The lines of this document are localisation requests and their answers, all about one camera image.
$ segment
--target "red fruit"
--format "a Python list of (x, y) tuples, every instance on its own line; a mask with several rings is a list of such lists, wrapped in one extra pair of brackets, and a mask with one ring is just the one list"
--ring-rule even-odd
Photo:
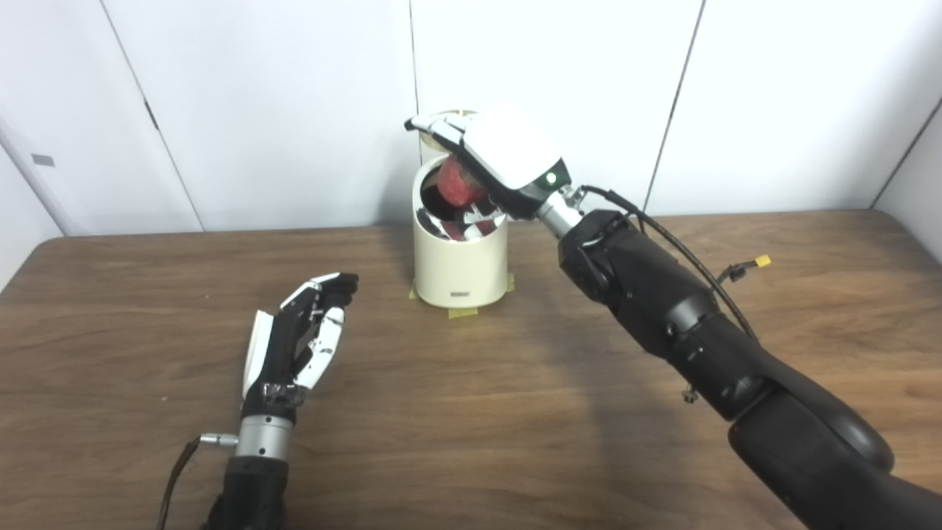
[(438, 192), (450, 205), (458, 208), (468, 207), (487, 194), (487, 190), (462, 168), (454, 155), (448, 157), (438, 170)]

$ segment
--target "red object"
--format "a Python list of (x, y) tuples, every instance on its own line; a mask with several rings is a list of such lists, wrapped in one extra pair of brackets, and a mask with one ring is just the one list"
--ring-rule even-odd
[(487, 190), (467, 174), (454, 155), (448, 157), (438, 170), (438, 192), (450, 205), (458, 208), (468, 207), (487, 194)]
[(445, 229), (445, 233), (454, 240), (454, 241), (464, 241), (464, 234), (458, 229), (458, 226), (455, 223), (442, 223), (442, 228)]

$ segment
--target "screw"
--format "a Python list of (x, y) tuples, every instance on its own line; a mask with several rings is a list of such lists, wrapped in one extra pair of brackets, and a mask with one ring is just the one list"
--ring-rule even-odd
[(684, 403), (692, 404), (700, 399), (700, 394), (697, 393), (693, 385), (687, 385), (684, 391), (680, 392), (680, 395), (684, 397)]
[(687, 361), (692, 361), (693, 358), (697, 356), (697, 354), (702, 354), (703, 352), (704, 352), (703, 348), (697, 348), (696, 350), (693, 350), (692, 352), (690, 352), (690, 355), (687, 356)]

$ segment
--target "black cable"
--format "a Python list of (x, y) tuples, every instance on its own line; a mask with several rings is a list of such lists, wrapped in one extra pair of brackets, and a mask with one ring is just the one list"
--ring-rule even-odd
[(183, 468), (187, 465), (189, 458), (193, 456), (193, 453), (196, 453), (196, 449), (199, 446), (200, 437), (196, 437), (193, 441), (188, 441), (187, 445), (183, 446), (183, 453), (180, 454), (176, 463), (173, 464), (171, 476), (167, 479), (167, 488), (164, 489), (164, 499), (160, 502), (160, 513), (157, 515), (157, 530), (164, 530), (164, 525), (167, 524), (167, 515), (171, 510), (173, 486), (176, 485), (176, 479), (180, 477), (180, 473), (183, 472)]
[(753, 267), (758, 267), (758, 264), (753, 261), (743, 261), (742, 263), (736, 263), (730, 265), (723, 269), (719, 276), (716, 277), (717, 283), (721, 284), (727, 279), (732, 282), (737, 282), (746, 275), (746, 271), (752, 269)]
[(713, 274), (709, 271), (707, 266), (704, 265), (703, 262), (700, 261), (700, 259), (698, 259), (697, 256), (691, 252), (687, 246), (684, 245), (684, 243), (680, 242), (680, 240), (674, 234), (672, 234), (670, 230), (664, 228), (664, 226), (655, 221), (654, 218), (652, 218), (650, 215), (644, 213), (644, 211), (639, 207), (636, 207), (633, 203), (613, 190), (605, 191), (601, 188), (596, 188), (595, 186), (583, 186), (582, 189), (601, 196), (610, 203), (613, 203), (615, 206), (623, 208), (629, 214), (637, 217), (639, 223), (645, 223), (651, 228), (654, 228), (654, 230), (658, 232), (661, 237), (667, 240), (667, 242), (669, 242), (675, 249), (680, 251), (680, 254), (684, 255), (687, 261), (689, 261), (690, 264), (696, 268), (697, 272), (699, 272), (703, 278), (706, 279), (706, 282), (710, 285), (710, 287), (720, 295), (720, 298), (722, 298), (723, 302), (726, 303), (726, 306), (729, 307), (729, 311), (733, 313), (736, 321), (739, 322), (739, 326), (742, 327), (742, 331), (744, 331), (746, 335), (752, 339), (758, 340), (758, 338), (755, 336), (752, 326), (749, 325), (749, 321), (746, 320), (745, 315), (743, 315), (742, 311), (739, 310), (736, 302), (733, 302), (733, 299), (729, 296), (729, 293), (727, 293), (726, 290), (723, 289), (723, 286), (721, 286), (720, 283), (716, 281), (716, 278), (713, 277)]

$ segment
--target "metal connector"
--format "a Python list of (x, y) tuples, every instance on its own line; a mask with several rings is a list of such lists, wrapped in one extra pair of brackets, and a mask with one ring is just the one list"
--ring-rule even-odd
[(576, 207), (571, 207), (563, 196), (569, 190), (560, 190), (546, 198), (540, 209), (537, 210), (537, 218), (549, 228), (549, 231), (561, 240), (574, 226), (582, 221), (582, 214)]
[(578, 210), (582, 207), (582, 200), (586, 198), (585, 188), (581, 186), (573, 188), (571, 186), (563, 186), (560, 188), (562, 192), (562, 198), (566, 201), (566, 206)]
[(700, 394), (697, 393), (697, 390), (693, 387), (693, 385), (687, 385), (684, 391), (680, 392), (680, 395), (684, 397), (685, 403), (692, 404), (700, 399)]
[(225, 433), (206, 433), (200, 435), (200, 443), (209, 443), (219, 447), (236, 447), (238, 445), (238, 436)]

